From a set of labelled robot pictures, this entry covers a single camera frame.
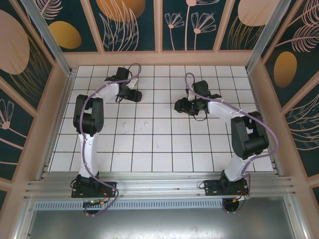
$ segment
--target purple cable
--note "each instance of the purple cable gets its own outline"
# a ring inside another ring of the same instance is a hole
[[[129,79],[127,79],[127,80],[114,81],[114,82],[111,82],[110,84],[124,83],[124,82],[128,82],[128,81],[130,81],[130,80],[132,80],[132,79],[137,78],[137,77],[140,75],[140,73],[141,73],[142,67],[141,67],[140,64],[138,64],[138,63],[133,63],[132,65],[129,66],[128,70],[129,70],[132,66],[138,66],[138,67],[139,67],[139,71],[138,71],[138,73],[137,73],[135,76],[132,76],[131,78],[129,78]],[[98,211],[96,214],[89,214],[89,213],[87,212],[87,208],[88,208],[90,205],[87,205],[87,206],[85,207],[85,209],[84,209],[84,212],[85,212],[86,216],[91,216],[91,217],[94,217],[94,216],[97,216],[97,215],[100,215],[100,214],[104,213],[106,210],[108,210],[108,209],[113,205],[113,203],[117,200],[117,198],[118,198],[118,196],[119,196],[119,190],[118,190],[116,187],[113,187],[112,185],[109,185],[109,184],[107,184],[107,183],[101,181],[100,179],[98,179],[97,177],[95,177],[95,175],[93,175],[93,174],[91,173],[91,171],[90,171],[90,169],[88,168],[87,163],[86,163],[86,161],[85,161],[85,153],[84,153],[84,152],[85,152],[85,151],[84,151],[84,150],[85,150],[85,144],[86,144],[86,136],[85,136],[85,134],[84,134],[84,132],[83,132],[82,122],[83,122],[83,115],[84,115],[85,107],[86,107],[86,105],[88,104],[89,100],[90,100],[93,96],[97,95],[101,90],[103,90],[103,89],[104,89],[105,87],[107,87],[108,85],[109,85],[108,83],[105,84],[105,85],[103,85],[102,87],[100,87],[99,89],[97,89],[94,93],[92,93],[92,94],[85,100],[85,102],[84,102],[84,104],[83,104],[83,107],[82,107],[81,115],[80,115],[80,132],[81,132],[81,134],[83,135],[82,158],[83,158],[84,167],[85,167],[86,171],[90,174],[90,176],[91,176],[94,180],[98,181],[99,183],[103,184],[104,186],[107,186],[107,187],[109,187],[109,188],[112,188],[112,190],[116,192],[116,195],[115,195],[115,198],[113,199],[113,201],[112,201],[105,209]]]
[[[223,100],[211,99],[211,98],[204,97],[204,96],[201,96],[201,95],[195,93],[194,90],[189,86],[189,84],[188,84],[188,82],[187,82],[187,76],[188,76],[188,75],[191,75],[191,76],[193,77],[193,82],[195,82],[195,76],[194,76],[193,73],[190,73],[190,72],[186,73],[186,75],[185,75],[186,87],[187,87],[187,88],[189,89],[189,91],[191,91],[194,95],[196,95],[197,97],[202,98],[202,99],[204,99],[204,100],[213,101],[213,102],[218,102],[218,103],[222,103],[222,104],[227,105],[228,107],[232,108],[232,109],[235,110],[236,112],[239,112],[239,113],[241,113],[241,114],[243,114],[243,115],[245,115],[245,116],[251,118],[252,120],[256,121],[257,123],[261,124],[261,125],[262,125],[265,129],[267,129],[267,130],[270,132],[270,134],[274,137],[275,142],[276,142],[276,148],[275,148],[275,150],[272,151],[271,153],[268,153],[268,154],[256,155],[256,156],[252,157],[252,158],[246,163],[246,165],[244,166],[243,170],[241,171],[241,174],[242,174],[243,176],[245,176],[244,173],[245,173],[247,167],[249,166],[249,164],[250,164],[253,160],[255,160],[255,159],[257,159],[257,158],[263,158],[263,157],[267,157],[267,156],[272,156],[272,155],[274,155],[274,154],[278,151],[278,148],[279,148],[278,139],[277,139],[275,133],[274,133],[266,124],[264,124],[264,123],[263,123],[262,121],[260,121],[259,119],[257,119],[257,118],[255,118],[255,117],[253,117],[253,116],[251,116],[251,115],[249,115],[249,114],[243,112],[242,110],[240,110],[240,109],[238,109],[238,108],[232,106],[231,104],[229,104],[229,103],[227,103],[227,102],[225,102],[225,101],[223,101]]]

